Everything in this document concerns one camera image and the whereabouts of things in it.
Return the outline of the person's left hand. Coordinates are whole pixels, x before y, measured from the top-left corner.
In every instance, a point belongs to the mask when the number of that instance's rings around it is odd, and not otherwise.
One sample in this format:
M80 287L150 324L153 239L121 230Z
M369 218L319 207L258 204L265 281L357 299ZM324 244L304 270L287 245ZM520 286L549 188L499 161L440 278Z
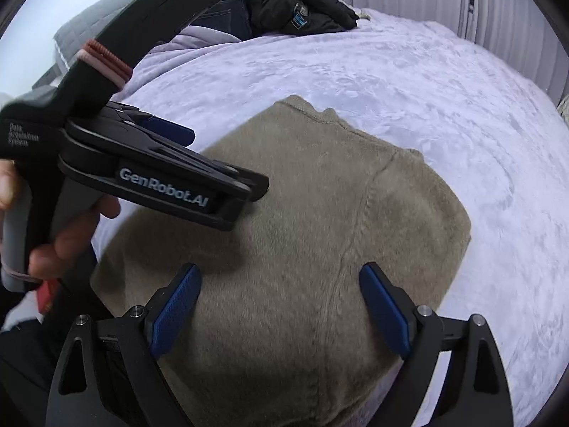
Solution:
M11 160L1 161L1 209L8 210L15 202L20 180ZM104 196L97 205L75 217L58 232L51 244L36 248L30 253L30 276L40 280L58 279L68 273L82 253L91 246L92 236L100 216L114 219L121 213L116 197Z

